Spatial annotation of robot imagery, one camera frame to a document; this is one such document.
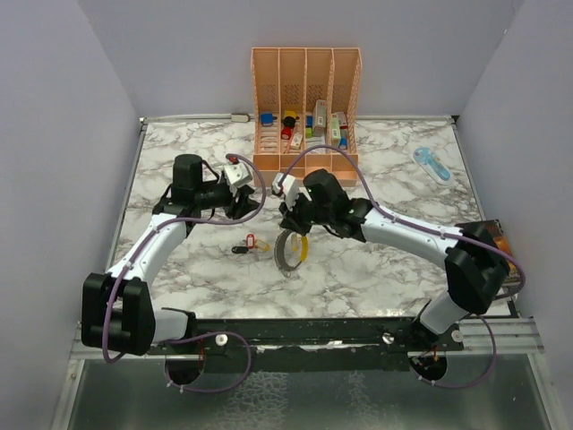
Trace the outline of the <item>metal keyring with yellow grip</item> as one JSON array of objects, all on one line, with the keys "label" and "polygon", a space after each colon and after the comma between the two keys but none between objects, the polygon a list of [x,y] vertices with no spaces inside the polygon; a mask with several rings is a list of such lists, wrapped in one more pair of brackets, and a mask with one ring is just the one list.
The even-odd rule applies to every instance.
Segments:
[{"label": "metal keyring with yellow grip", "polygon": [[307,260],[309,253],[308,238],[297,234],[301,238],[303,248],[300,255],[293,255],[290,245],[290,236],[292,234],[296,233],[290,230],[283,230],[278,235],[273,250],[275,264],[279,272],[286,278],[289,278],[299,269]]}]

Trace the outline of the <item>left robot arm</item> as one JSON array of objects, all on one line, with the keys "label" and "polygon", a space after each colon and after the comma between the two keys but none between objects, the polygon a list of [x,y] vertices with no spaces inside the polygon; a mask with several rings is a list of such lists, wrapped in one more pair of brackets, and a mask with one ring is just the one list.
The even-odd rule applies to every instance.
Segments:
[{"label": "left robot arm", "polygon": [[154,307],[150,287],[172,252],[200,224],[236,225],[254,218],[263,201],[252,199],[250,186],[261,172],[246,157],[227,155],[227,165],[212,180],[203,176],[209,164],[196,154],[175,158],[172,182],[153,207],[150,221],[132,248],[104,273],[84,280],[81,342],[100,348],[114,363],[126,354],[142,356],[167,342],[184,354],[197,345],[192,315]]}]

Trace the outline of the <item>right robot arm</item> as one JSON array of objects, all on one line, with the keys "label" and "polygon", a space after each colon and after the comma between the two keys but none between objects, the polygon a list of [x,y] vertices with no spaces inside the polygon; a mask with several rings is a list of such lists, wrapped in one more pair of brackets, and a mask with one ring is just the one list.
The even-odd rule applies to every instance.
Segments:
[{"label": "right robot arm", "polygon": [[313,171],[303,182],[278,173],[271,189],[283,200],[282,228],[305,236],[312,227],[322,226],[335,237],[388,245],[446,272],[446,291],[430,301],[412,324],[411,339],[419,349],[435,348],[463,317],[485,314],[509,275],[502,251],[479,223],[434,227],[401,217],[377,208],[369,199],[349,197],[325,169]]}]

